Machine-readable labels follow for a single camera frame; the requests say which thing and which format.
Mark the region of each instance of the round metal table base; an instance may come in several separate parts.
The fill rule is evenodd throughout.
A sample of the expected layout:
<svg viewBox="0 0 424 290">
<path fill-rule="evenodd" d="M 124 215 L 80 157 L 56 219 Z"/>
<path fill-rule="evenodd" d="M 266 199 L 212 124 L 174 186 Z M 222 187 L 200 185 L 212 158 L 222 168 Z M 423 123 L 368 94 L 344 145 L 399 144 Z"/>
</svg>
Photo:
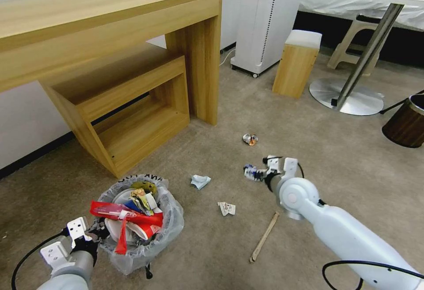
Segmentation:
<svg viewBox="0 0 424 290">
<path fill-rule="evenodd" d="M 309 86 L 312 97 L 327 108 L 355 116 L 370 116 L 383 109 L 382 95 L 363 86 L 356 86 L 341 108 L 331 105 L 331 99 L 337 99 L 345 84 L 343 79 L 318 79 Z"/>
</svg>

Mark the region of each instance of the brown wastebasket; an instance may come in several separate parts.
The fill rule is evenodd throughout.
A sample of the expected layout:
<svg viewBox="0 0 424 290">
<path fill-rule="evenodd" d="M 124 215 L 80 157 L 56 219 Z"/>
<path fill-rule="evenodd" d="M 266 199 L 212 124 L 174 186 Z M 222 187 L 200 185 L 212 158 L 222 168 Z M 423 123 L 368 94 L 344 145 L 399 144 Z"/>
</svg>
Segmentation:
<svg viewBox="0 0 424 290">
<path fill-rule="evenodd" d="M 424 142 L 424 94 L 410 96 L 383 126 L 382 132 L 403 147 L 420 147 Z"/>
</svg>

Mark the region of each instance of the white wall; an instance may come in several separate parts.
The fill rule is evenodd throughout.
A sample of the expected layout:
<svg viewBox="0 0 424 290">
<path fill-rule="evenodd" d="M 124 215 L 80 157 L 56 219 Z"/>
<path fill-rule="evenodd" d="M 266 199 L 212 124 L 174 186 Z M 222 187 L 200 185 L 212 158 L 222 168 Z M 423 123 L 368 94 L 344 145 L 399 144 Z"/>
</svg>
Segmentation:
<svg viewBox="0 0 424 290">
<path fill-rule="evenodd" d="M 240 0 L 223 0 L 222 48 L 236 40 L 239 6 Z M 159 46 L 164 41 L 152 40 Z M 69 131 L 37 82 L 0 93 L 0 121 L 0 169 Z"/>
</svg>

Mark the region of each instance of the beige carpet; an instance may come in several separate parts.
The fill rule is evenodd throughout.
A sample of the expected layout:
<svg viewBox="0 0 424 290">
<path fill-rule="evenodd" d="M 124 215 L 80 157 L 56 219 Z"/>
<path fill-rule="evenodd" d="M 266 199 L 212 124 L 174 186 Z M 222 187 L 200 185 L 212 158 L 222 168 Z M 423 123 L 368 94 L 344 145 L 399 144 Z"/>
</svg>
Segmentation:
<svg viewBox="0 0 424 290">
<path fill-rule="evenodd" d="M 327 61 L 319 55 L 311 81 L 348 76 L 350 66 L 334 71 Z M 320 105 L 308 89 L 299 100 L 272 94 L 276 69 L 254 79 L 232 71 L 228 59 L 220 70 L 218 125 L 193 118 L 130 172 L 169 179 L 184 208 L 185 228 L 153 262 L 152 280 L 143 270 L 121 275 L 100 251 L 93 289 L 328 289 L 321 267 L 337 258 L 306 221 L 280 216 L 257 262 L 249 263 L 279 208 L 263 184 L 244 178 L 242 168 L 260 165 L 268 154 L 298 158 L 323 200 L 349 211 L 424 272 L 423 150 L 400 147 L 382 135 L 394 111 L 354 117 Z M 379 62 L 361 83 L 384 93 L 390 105 L 423 89 L 424 70 Z M 244 133 L 256 133 L 258 144 L 245 145 Z M 212 181 L 197 191 L 189 184 L 191 174 Z M 76 140 L 2 179 L 0 237 L 6 237 L 0 239 L 0 288 L 10 288 L 13 268 L 34 245 L 78 216 L 91 221 L 90 201 L 115 181 Z M 236 215 L 223 217 L 217 201 L 235 204 Z M 346 267 L 329 277 L 340 289 L 354 289 L 358 281 Z M 36 289 L 48 278 L 48 267 L 34 254 L 17 286 Z"/>
</svg>

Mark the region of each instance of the wooden stick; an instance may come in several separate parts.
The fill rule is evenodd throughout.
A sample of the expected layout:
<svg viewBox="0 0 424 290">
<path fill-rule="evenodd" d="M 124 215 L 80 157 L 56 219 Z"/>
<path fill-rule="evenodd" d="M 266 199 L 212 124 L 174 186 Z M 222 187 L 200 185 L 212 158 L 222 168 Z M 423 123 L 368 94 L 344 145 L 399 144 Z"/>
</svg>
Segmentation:
<svg viewBox="0 0 424 290">
<path fill-rule="evenodd" d="M 271 219 L 271 221 L 269 222 L 268 228 L 266 229 L 266 231 L 264 232 L 261 240 L 259 241 L 259 243 L 257 244 L 255 250 L 252 253 L 252 256 L 250 257 L 249 261 L 253 264 L 256 261 L 257 256 L 259 255 L 259 252 L 262 249 L 262 246 L 265 243 L 266 238 L 268 237 L 269 233 L 271 232 L 271 230 L 273 229 L 278 216 L 280 216 L 280 214 L 278 212 L 275 212 L 273 218 Z"/>
</svg>

